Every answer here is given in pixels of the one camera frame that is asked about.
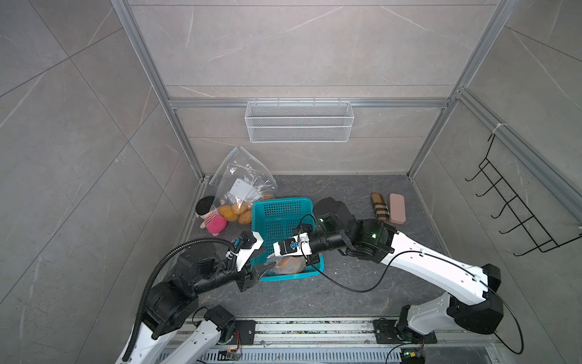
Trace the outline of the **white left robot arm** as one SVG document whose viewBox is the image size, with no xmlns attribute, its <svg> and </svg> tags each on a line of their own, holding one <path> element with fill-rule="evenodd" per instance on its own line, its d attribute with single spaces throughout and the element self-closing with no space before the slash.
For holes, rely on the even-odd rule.
<svg viewBox="0 0 582 364">
<path fill-rule="evenodd" d="M 240 291 L 259 283 L 274 262 L 251 265 L 262 244 L 197 238 L 166 253 L 153 268 L 140 298 L 135 322 L 119 363 L 151 363 L 176 331 L 194 315 L 199 297 L 232 282 Z"/>
</svg>

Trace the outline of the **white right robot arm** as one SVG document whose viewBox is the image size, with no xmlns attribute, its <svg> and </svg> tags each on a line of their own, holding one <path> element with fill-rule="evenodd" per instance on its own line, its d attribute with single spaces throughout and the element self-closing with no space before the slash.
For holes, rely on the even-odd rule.
<svg viewBox="0 0 582 364">
<path fill-rule="evenodd" d="M 495 265 L 468 265 L 444 256 L 383 221 L 357 219 L 332 197 L 317 202 L 313 215 L 319 228 L 300 240 L 301 254 L 337 250 L 401 269 L 443 290 L 434 300 L 403 306 L 396 332 L 404 341 L 452 327 L 496 335 L 504 314 L 512 311 L 498 292 L 501 272 Z"/>
</svg>

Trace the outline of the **pink dotted clear bag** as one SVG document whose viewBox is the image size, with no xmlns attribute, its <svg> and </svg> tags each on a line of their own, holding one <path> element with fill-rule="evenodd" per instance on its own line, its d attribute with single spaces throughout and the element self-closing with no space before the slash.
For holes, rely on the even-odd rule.
<svg viewBox="0 0 582 364">
<path fill-rule="evenodd" d="M 271 269 L 273 275 L 294 275 L 302 273 L 306 269 L 305 259 L 298 256 L 269 256 L 267 263 L 274 263 L 274 267 Z"/>
</svg>

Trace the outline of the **yellow potato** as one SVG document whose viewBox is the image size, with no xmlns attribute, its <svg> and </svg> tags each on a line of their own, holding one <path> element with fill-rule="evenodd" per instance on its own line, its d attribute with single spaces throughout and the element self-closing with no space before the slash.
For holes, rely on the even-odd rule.
<svg viewBox="0 0 582 364">
<path fill-rule="evenodd" d="M 251 224 L 252 220 L 253 220 L 253 212 L 250 210 L 247 210 L 239 215 L 237 222 L 239 224 Z"/>
</svg>

